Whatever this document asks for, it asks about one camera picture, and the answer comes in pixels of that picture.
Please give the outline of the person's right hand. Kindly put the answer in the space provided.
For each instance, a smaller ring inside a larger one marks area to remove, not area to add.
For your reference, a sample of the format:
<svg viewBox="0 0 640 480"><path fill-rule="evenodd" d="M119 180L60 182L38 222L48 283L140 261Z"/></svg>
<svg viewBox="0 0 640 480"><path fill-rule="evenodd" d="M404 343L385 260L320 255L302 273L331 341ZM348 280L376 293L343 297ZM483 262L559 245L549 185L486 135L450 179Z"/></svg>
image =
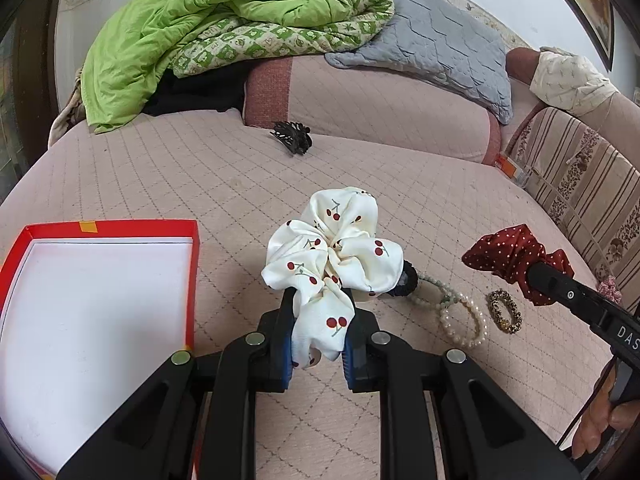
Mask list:
<svg viewBox="0 0 640 480"><path fill-rule="evenodd" d="M617 405L610 402L610 393L614 386L616 371L614 367L603 375L604 382L596 396L589 404L589 408L582 414L582 419L574 434L570 452L574 460L585 453L593 453L600 445L601 436L611 427L616 431L628 430L639 415L639 401L631 401Z"/></svg>

